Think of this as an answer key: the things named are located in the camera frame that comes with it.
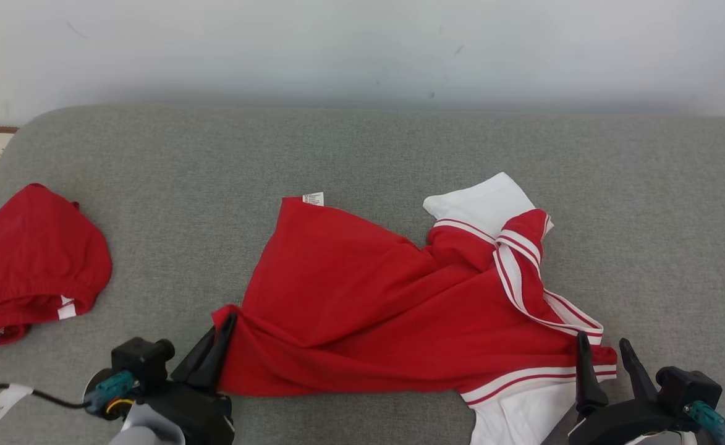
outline white cable tag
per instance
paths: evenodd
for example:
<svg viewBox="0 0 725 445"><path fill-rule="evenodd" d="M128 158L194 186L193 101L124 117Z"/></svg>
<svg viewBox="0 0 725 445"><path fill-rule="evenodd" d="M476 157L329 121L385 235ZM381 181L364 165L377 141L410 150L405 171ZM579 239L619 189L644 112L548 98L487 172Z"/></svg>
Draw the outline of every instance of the white cable tag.
<svg viewBox="0 0 725 445"><path fill-rule="evenodd" d="M323 206L323 192L302 195L302 202L309 205Z"/></svg>
<svg viewBox="0 0 725 445"><path fill-rule="evenodd" d="M0 392L0 419L8 412L12 406L15 405L19 400L23 399L24 396L32 394L32 388L24 385L17 385L11 383L8 389L4 389Z"/></svg>

